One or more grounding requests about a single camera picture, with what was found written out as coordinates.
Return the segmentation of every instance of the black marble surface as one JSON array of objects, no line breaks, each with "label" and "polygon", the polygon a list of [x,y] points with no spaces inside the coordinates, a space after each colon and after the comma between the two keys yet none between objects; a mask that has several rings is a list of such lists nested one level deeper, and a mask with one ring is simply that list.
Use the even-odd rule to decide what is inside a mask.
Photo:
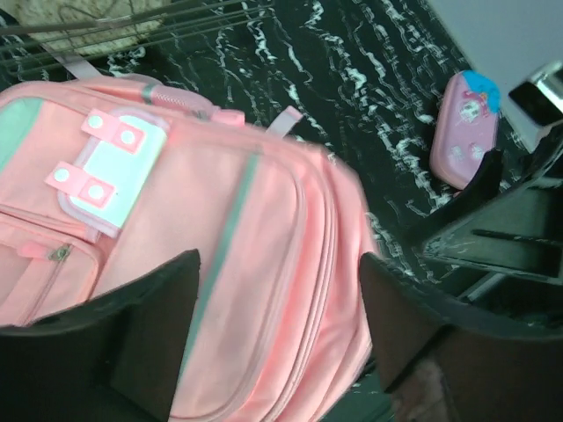
[{"label": "black marble surface", "polygon": [[[197,91],[245,111],[257,125],[267,126],[293,105],[304,114],[294,135],[325,145],[360,174],[377,241],[399,268],[452,291],[459,287],[450,286],[480,277],[428,263],[403,241],[408,226],[453,194],[433,177],[428,157],[443,89],[469,68],[426,2],[279,0],[270,14],[263,22],[174,38],[96,64],[115,75],[143,73]],[[59,70],[19,79],[66,77]],[[15,82],[3,73],[0,89]],[[498,145],[513,169],[505,175],[506,187],[518,176],[516,160],[524,150],[505,120]],[[368,377],[356,384],[348,404],[343,401],[327,420],[344,420],[350,407],[362,406],[350,395],[362,393],[365,405],[377,406],[372,383]]]}]

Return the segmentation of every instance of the metal wire rack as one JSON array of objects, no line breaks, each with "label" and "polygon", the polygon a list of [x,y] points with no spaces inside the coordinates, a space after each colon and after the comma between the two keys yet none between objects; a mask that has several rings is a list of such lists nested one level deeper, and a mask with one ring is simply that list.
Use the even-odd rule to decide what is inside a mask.
[{"label": "metal wire rack", "polygon": [[248,25],[268,18],[273,6],[274,0],[0,0],[9,15],[0,26],[0,66],[23,76],[61,66],[53,54],[94,60]]}]

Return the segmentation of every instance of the green stripe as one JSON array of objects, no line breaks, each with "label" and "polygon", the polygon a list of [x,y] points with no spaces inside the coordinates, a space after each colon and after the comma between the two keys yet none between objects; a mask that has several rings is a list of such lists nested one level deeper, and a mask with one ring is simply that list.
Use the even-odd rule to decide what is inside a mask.
[{"label": "green stripe", "polygon": [[184,347],[184,356],[179,367],[180,376],[184,373],[187,359],[194,349],[194,343],[201,328],[203,313],[205,312],[205,308],[207,307],[211,293],[213,293],[213,289],[215,287],[215,284],[217,283],[221,269],[223,268],[224,261],[229,254],[230,244],[237,230],[238,222],[240,220],[240,215],[246,202],[246,198],[248,196],[248,193],[250,192],[252,181],[254,179],[256,168],[258,166],[258,161],[258,155],[252,154],[250,156],[249,162],[246,165],[245,174],[243,175],[243,178],[240,182],[234,204],[232,206],[232,209],[230,210],[227,222],[225,223],[225,226],[223,228],[223,233],[221,234],[216,254],[213,257],[211,267],[209,268],[209,273],[206,279],[203,281],[203,285],[201,286],[198,303],[195,306],[194,315],[192,316],[192,323],[187,334],[186,347]]},{"label": "green stripe", "polygon": [[143,101],[147,104],[152,104],[152,99],[150,98],[150,94],[152,93],[152,90],[154,89],[154,87],[157,86],[157,84],[146,84],[145,87],[143,88],[143,91],[141,92],[141,96],[143,97]]}]

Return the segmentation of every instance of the backpack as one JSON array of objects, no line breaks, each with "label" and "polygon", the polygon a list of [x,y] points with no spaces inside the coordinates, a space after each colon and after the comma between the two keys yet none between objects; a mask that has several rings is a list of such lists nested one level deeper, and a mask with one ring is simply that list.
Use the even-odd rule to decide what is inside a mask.
[{"label": "backpack", "polygon": [[356,175],[286,136],[300,118],[290,107],[265,130],[142,77],[4,91],[0,325],[197,249],[170,421],[321,419],[370,354],[358,264],[377,250]]}]

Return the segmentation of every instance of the gray wall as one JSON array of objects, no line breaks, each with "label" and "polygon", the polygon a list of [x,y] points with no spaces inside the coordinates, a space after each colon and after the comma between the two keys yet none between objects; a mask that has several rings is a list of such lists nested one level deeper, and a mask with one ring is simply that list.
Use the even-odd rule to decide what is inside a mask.
[{"label": "gray wall", "polygon": [[428,0],[470,64],[501,89],[502,111],[528,149],[538,128],[508,92],[532,71],[563,59],[563,0]]}]

